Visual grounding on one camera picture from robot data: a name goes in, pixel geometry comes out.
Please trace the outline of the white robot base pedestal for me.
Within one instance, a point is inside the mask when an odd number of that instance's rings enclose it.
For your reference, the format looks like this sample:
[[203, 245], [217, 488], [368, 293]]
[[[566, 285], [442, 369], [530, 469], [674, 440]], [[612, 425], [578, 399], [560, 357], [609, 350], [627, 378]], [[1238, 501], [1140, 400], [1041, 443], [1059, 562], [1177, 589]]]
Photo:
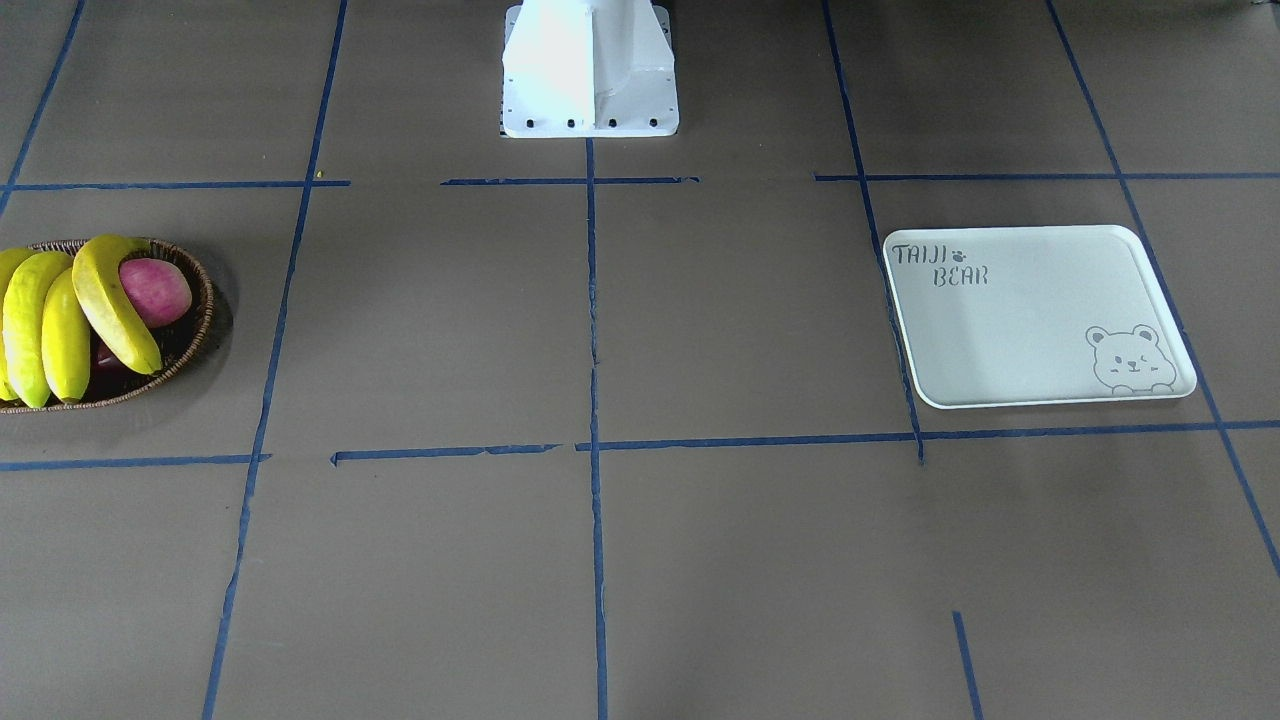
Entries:
[[668, 137], [680, 122], [668, 8], [653, 1], [522, 1], [507, 9], [504, 136]]

